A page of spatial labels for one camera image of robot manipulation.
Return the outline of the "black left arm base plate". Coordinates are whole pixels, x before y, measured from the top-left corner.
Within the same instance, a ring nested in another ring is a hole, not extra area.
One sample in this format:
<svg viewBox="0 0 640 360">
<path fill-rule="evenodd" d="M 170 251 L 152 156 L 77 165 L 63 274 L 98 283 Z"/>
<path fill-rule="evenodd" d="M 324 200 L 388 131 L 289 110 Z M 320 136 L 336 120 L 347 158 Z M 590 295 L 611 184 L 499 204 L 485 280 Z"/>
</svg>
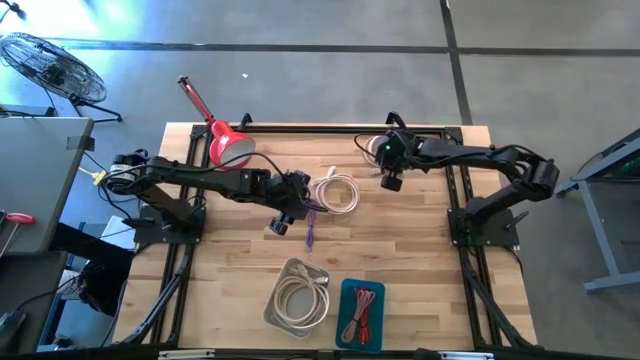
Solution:
<svg viewBox="0 0 640 360">
<path fill-rule="evenodd" d="M 188 229 L 180 229 L 163 220 L 161 214 L 144 205 L 141 209 L 141 223 L 134 226 L 134 241 L 139 244 L 197 244 L 202 237 L 206 208 L 199 207 L 193 214 L 194 224 Z"/>
</svg>

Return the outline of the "black bag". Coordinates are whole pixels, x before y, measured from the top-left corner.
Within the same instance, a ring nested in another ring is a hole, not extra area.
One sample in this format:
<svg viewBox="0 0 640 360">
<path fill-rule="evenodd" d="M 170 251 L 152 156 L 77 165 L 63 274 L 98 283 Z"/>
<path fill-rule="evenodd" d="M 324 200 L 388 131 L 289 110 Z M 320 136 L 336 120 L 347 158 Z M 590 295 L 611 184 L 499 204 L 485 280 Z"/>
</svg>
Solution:
<svg viewBox="0 0 640 360">
<path fill-rule="evenodd" d="M 79 298 L 93 310 L 113 317 L 130 265 L 130 262 L 105 265 L 88 261 L 79 276 Z"/>
</svg>

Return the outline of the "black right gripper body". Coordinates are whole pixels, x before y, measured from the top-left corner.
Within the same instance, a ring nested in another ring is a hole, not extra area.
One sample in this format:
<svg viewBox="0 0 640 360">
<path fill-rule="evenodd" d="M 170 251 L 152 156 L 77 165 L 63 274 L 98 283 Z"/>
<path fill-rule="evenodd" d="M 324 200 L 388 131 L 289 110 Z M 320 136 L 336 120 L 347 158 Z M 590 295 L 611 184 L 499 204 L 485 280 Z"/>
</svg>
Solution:
<svg viewBox="0 0 640 360">
<path fill-rule="evenodd" d="M 383 171 L 404 171 L 415 169 L 414 157 L 416 135 L 407 130 L 390 129 L 378 146 L 375 159 Z"/>
</svg>

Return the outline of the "silver frame bracket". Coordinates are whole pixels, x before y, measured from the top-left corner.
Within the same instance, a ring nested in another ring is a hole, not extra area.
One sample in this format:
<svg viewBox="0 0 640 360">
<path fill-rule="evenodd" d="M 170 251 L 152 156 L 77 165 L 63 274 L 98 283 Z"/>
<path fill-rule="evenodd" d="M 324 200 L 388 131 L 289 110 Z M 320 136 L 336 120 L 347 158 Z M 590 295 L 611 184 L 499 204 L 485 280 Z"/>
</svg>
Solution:
<svg viewBox="0 0 640 360">
<path fill-rule="evenodd" d="M 208 360 L 214 359 L 216 352 L 209 349 L 176 349 L 160 351 L 157 360 Z"/>
<path fill-rule="evenodd" d="M 441 360 L 495 360 L 492 353 L 440 351 Z"/>
</svg>

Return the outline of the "red desk lamp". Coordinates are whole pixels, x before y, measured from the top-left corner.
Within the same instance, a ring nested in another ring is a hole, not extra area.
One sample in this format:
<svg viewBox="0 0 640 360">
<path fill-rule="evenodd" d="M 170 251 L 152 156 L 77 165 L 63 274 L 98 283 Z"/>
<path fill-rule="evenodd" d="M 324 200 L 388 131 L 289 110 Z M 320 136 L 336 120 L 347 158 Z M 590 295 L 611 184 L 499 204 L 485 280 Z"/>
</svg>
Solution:
<svg viewBox="0 0 640 360">
<path fill-rule="evenodd" d="M 216 119 L 187 76 L 179 76 L 177 83 L 209 126 L 213 135 L 209 158 L 213 164 L 224 170 L 244 167 L 256 150 L 255 140 Z"/>
</svg>

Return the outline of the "grey side table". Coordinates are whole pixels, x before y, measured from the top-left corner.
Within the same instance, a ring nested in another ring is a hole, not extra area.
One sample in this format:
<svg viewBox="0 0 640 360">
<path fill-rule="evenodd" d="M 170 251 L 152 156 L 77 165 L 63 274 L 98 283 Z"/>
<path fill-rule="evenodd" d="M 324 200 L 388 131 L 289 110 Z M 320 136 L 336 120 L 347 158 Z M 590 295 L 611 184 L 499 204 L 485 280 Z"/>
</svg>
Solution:
<svg viewBox="0 0 640 360">
<path fill-rule="evenodd" d="M 84 117 L 0 118 L 0 210 L 35 219 L 4 225 L 8 255 L 49 250 L 93 128 Z"/>
</svg>

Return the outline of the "teal plastic tray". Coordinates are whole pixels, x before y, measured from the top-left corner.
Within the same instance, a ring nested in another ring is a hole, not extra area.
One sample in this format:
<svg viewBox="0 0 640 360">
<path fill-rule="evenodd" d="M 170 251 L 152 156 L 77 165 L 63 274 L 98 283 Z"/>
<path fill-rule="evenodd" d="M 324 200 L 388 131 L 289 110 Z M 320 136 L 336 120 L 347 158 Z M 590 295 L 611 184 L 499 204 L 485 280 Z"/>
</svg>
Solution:
<svg viewBox="0 0 640 360">
<path fill-rule="evenodd" d="M 378 353 L 384 338 L 385 286 L 374 281 L 342 281 L 335 343 L 338 348 Z"/>
</svg>

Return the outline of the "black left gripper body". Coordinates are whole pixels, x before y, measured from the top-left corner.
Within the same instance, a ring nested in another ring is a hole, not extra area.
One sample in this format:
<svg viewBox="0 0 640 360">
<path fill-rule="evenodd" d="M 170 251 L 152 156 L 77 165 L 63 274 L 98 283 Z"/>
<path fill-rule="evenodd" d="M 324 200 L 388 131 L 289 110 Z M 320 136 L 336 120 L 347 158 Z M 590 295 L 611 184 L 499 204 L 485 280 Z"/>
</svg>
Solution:
<svg viewBox="0 0 640 360">
<path fill-rule="evenodd" d="M 304 220 L 309 208 L 305 199 L 308 184 L 299 184 L 291 179 L 292 172 L 273 176 L 267 181 L 267 206 L 285 213 L 295 220 Z"/>
</svg>

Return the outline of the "black aluminium table frame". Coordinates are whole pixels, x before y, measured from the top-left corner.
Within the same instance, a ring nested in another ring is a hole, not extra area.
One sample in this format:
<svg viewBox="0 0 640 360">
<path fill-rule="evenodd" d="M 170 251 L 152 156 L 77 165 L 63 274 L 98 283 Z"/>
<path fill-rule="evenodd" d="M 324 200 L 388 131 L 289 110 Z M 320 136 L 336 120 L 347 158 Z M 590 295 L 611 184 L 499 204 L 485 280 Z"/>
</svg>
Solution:
<svg viewBox="0 0 640 360">
<path fill-rule="evenodd" d="M 450 208 L 499 188 L 496 172 L 458 167 L 409 172 L 394 193 L 380 187 L 358 149 L 368 135 L 381 132 L 379 125 L 250 124 L 247 132 L 257 141 L 253 166 L 276 164 L 316 178 L 336 168 L 355 178 L 360 204 L 347 215 L 319 216 L 314 243 L 307 246 L 304 222 L 277 236 L 268 227 L 270 209 L 213 192 L 183 191 L 183 198 L 206 205 L 207 220 L 201 240 L 191 247 L 190 273 L 151 330 L 151 342 L 210 348 L 218 356 L 327 353 L 336 347 L 341 283 L 354 278 L 385 286 L 385 354 L 507 343 L 466 283 L 463 251 L 452 244 L 447 223 Z M 274 283 L 292 257 L 331 276 L 328 316 L 305 339 L 263 319 Z"/>
</svg>

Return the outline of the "black floor fan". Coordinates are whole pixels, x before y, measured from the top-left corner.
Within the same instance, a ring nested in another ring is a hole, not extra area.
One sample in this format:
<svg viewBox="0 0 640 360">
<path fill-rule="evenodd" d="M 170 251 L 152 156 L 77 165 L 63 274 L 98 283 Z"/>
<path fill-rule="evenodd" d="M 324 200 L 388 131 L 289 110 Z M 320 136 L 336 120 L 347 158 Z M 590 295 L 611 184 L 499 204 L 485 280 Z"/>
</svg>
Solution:
<svg viewBox="0 0 640 360">
<path fill-rule="evenodd" d="M 96 123 L 122 122 L 120 113 L 98 106 L 107 97 L 103 79 L 83 61 L 53 43 L 23 32 L 0 37 L 0 56 L 25 78 L 69 101 L 76 113 L 89 107 L 110 114 Z"/>
</svg>

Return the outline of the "red handled tool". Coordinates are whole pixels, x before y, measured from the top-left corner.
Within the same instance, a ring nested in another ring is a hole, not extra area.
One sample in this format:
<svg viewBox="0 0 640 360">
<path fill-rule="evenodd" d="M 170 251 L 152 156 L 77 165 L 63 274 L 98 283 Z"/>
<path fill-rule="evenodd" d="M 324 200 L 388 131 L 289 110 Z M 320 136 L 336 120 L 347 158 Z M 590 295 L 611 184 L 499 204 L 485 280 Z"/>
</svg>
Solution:
<svg viewBox="0 0 640 360">
<path fill-rule="evenodd" d="M 0 258 L 5 254 L 6 250 L 12 244 L 14 234 L 16 233 L 17 229 L 21 225 L 33 225 L 36 223 L 36 219 L 33 216 L 24 214 L 24 213 L 17 213 L 17 212 L 7 213 L 5 216 L 5 220 L 8 220 L 9 222 L 13 223 L 14 227 L 6 243 L 4 244 L 3 248 L 0 250 Z"/>
</svg>

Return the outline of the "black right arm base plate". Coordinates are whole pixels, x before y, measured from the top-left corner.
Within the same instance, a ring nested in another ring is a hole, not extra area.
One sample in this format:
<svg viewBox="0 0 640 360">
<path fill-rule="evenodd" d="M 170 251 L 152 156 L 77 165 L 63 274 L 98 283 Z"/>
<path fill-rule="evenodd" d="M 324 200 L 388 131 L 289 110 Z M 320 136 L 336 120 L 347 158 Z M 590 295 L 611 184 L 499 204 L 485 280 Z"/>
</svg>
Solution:
<svg viewBox="0 0 640 360">
<path fill-rule="evenodd" d="M 472 220 L 462 208 L 447 211 L 451 242 L 454 246 L 501 246 L 519 245 L 516 219 L 510 209 L 491 215 L 486 220 Z"/>
</svg>

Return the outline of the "grey metal cart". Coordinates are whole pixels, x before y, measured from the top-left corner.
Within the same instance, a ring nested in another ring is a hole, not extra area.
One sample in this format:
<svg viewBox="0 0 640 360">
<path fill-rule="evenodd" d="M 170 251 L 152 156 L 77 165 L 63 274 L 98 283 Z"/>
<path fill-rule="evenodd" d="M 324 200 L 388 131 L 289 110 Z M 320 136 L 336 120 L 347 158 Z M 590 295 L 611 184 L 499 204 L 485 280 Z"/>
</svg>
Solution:
<svg viewBox="0 0 640 360">
<path fill-rule="evenodd" d="M 586 209 L 607 274 L 583 283 L 595 292 L 640 285 L 640 128 L 597 152 L 555 189 L 576 191 Z"/>
</svg>

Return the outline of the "grey plastic bin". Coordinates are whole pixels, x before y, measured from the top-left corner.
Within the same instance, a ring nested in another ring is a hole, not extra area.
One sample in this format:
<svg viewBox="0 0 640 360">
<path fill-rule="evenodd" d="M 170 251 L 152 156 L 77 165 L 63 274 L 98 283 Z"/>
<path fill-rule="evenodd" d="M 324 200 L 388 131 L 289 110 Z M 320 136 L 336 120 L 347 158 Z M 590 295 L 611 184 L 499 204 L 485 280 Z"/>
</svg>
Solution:
<svg viewBox="0 0 640 360">
<path fill-rule="evenodd" d="M 309 337 L 328 315 L 330 280 L 327 270 L 299 258 L 289 258 L 264 307 L 264 321 L 294 338 Z"/>
</svg>

